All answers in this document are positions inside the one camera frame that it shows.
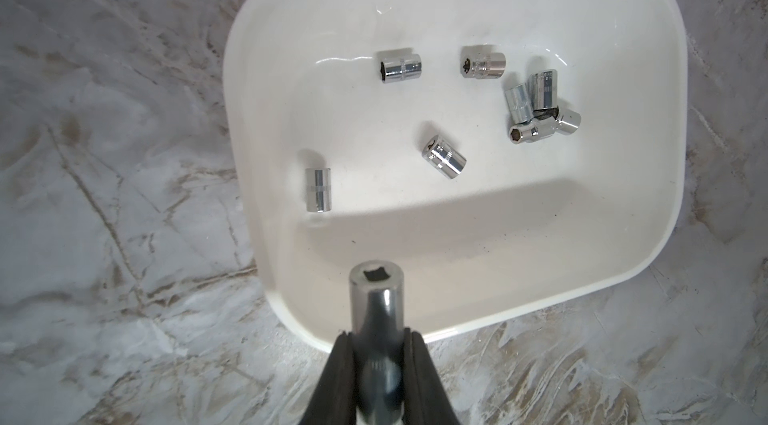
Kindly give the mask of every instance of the marble surface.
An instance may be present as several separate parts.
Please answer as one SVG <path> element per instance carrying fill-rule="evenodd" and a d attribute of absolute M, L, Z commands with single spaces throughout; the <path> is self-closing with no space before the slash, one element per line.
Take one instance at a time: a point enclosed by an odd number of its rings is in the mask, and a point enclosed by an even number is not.
<path fill-rule="evenodd" d="M 0 423 L 295 423 L 221 92 L 243 0 L 0 0 Z M 685 198 L 623 284 L 430 348 L 461 421 L 768 422 L 768 0 L 678 0 Z"/>

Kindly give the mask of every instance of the hex socket opening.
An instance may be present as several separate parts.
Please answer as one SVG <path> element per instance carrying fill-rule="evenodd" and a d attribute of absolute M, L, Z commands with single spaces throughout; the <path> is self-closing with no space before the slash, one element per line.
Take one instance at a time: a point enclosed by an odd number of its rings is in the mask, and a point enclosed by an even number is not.
<path fill-rule="evenodd" d="M 366 270 L 362 272 L 366 276 L 368 281 L 384 281 L 389 278 L 389 274 L 384 270 L 384 267 L 378 267 L 375 270 Z"/>

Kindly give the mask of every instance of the chrome socket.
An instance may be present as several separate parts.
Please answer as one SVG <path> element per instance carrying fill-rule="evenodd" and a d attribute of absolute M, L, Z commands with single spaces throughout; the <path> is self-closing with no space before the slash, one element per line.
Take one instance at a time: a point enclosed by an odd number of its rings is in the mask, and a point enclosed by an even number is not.
<path fill-rule="evenodd" d="M 404 281 L 389 261 L 367 261 L 350 272 L 358 408 L 369 425 L 390 425 L 401 415 Z"/>
<path fill-rule="evenodd" d="M 509 129 L 512 143 L 538 142 L 551 137 L 558 128 L 557 121 L 552 117 L 533 118 L 528 123 L 514 124 Z"/>
<path fill-rule="evenodd" d="M 534 118 L 531 97 L 525 84 L 519 84 L 514 88 L 504 91 L 507 99 L 509 114 L 512 116 L 512 124 L 530 122 Z"/>
<path fill-rule="evenodd" d="M 534 112 L 555 111 L 558 107 L 558 71 L 544 70 L 528 77 L 528 93 Z"/>
<path fill-rule="evenodd" d="M 385 58 L 381 61 L 379 71 L 382 74 L 382 82 L 402 82 L 422 75 L 422 57 L 415 53 Z"/>
<path fill-rule="evenodd" d="M 578 130 L 579 125 L 581 125 L 581 115 L 573 110 L 560 107 L 555 122 L 557 123 L 558 132 L 562 134 L 572 134 Z"/>
<path fill-rule="evenodd" d="M 427 142 L 422 151 L 422 157 L 450 179 L 458 177 L 467 164 L 467 159 L 454 150 L 439 134 Z"/>
<path fill-rule="evenodd" d="M 504 74 L 507 59 L 503 53 L 469 53 L 462 56 L 464 78 L 499 78 Z"/>
<path fill-rule="evenodd" d="M 331 169 L 307 168 L 306 210 L 314 213 L 331 209 Z"/>

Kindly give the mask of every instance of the cluster of sockets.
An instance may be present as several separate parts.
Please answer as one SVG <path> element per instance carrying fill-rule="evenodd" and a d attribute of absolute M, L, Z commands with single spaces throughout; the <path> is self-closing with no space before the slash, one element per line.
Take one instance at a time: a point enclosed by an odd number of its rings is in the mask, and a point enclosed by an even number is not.
<path fill-rule="evenodd" d="M 507 60 L 500 52 L 470 52 L 461 58 L 465 78 L 501 78 Z M 385 58 L 380 62 L 382 82 L 402 82 L 422 74 L 422 59 L 415 53 Z M 531 74 L 528 81 L 504 90 L 512 127 L 512 143 L 538 142 L 555 132 L 572 134 L 581 124 L 581 115 L 558 104 L 558 72 L 543 70 Z M 422 150 L 422 157 L 447 178 L 456 178 L 464 169 L 467 159 L 456 151 L 441 135 L 430 138 Z M 330 168 L 306 170 L 308 211 L 330 210 Z"/>

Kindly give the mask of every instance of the universal joint socket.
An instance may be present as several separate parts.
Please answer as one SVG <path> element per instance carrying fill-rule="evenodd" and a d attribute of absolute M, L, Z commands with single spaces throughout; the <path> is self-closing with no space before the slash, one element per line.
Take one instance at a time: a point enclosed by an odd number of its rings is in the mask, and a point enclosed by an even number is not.
<path fill-rule="evenodd" d="M 558 123 L 558 132 L 562 134 L 572 134 L 578 130 L 579 125 L 581 125 L 581 115 L 573 110 L 560 107 L 558 109 L 558 117 L 555 121 Z"/>
<path fill-rule="evenodd" d="M 538 142 L 551 137 L 557 129 L 557 120 L 551 116 L 533 118 L 528 123 L 514 124 L 509 129 L 509 138 L 515 144 Z"/>

